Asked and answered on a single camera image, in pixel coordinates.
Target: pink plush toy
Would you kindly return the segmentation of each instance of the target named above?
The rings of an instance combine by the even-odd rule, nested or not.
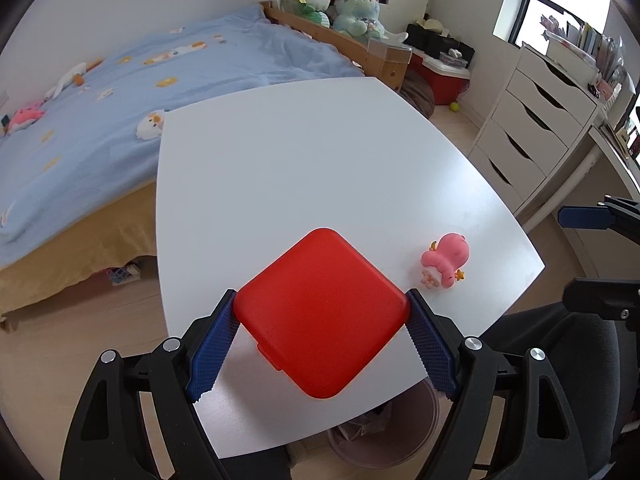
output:
[[[38,110],[43,101],[36,101],[24,108],[20,108],[9,121],[7,132],[12,134],[18,130],[23,130],[33,124],[44,115],[43,110]]]
[[[455,282],[465,279],[465,273],[460,270],[469,259],[469,244],[465,237],[456,233],[444,235],[439,243],[434,242],[429,250],[422,254],[420,262],[422,283],[431,288],[442,285],[449,288]]]

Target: white table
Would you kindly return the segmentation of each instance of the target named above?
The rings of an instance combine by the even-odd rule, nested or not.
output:
[[[372,78],[281,84],[169,112],[156,222],[162,304],[174,336],[323,226],[401,290],[420,286],[420,255],[432,241],[465,235],[464,281],[423,290],[464,335],[484,332],[543,269],[471,163]],[[224,458],[318,433],[425,376],[403,328],[340,394],[312,399],[271,367],[241,327],[196,411]]]

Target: wooden bed frame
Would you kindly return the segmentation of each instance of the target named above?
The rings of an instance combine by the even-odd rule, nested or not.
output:
[[[400,89],[411,50],[370,41],[369,46],[263,2],[273,23],[332,44],[395,91]],[[44,300],[107,267],[156,254],[156,186],[151,183],[87,216],[21,260],[0,269],[0,328],[12,310]]]
[[[362,67],[365,75],[380,79],[394,91],[399,91],[411,59],[411,50],[405,46],[393,46],[381,41],[370,41],[369,46],[290,12],[278,10],[272,2],[261,2],[265,16],[271,23],[289,27],[310,35],[314,40],[332,44],[340,54]]]

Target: green plush toy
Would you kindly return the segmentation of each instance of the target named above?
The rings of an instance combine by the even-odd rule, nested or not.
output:
[[[329,18],[324,13],[329,8],[331,0],[289,0],[289,11],[298,16],[329,27]]]
[[[334,30],[351,36],[354,40],[367,43],[369,38],[385,37],[385,27],[378,21],[380,3],[378,0],[335,0],[338,17]]]

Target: blue duvet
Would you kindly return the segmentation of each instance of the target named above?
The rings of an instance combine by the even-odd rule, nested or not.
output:
[[[0,140],[0,269],[155,178],[160,138],[153,124],[136,133],[148,114],[152,123],[156,110],[230,92],[360,75],[334,47],[271,25],[260,6],[114,54]]]

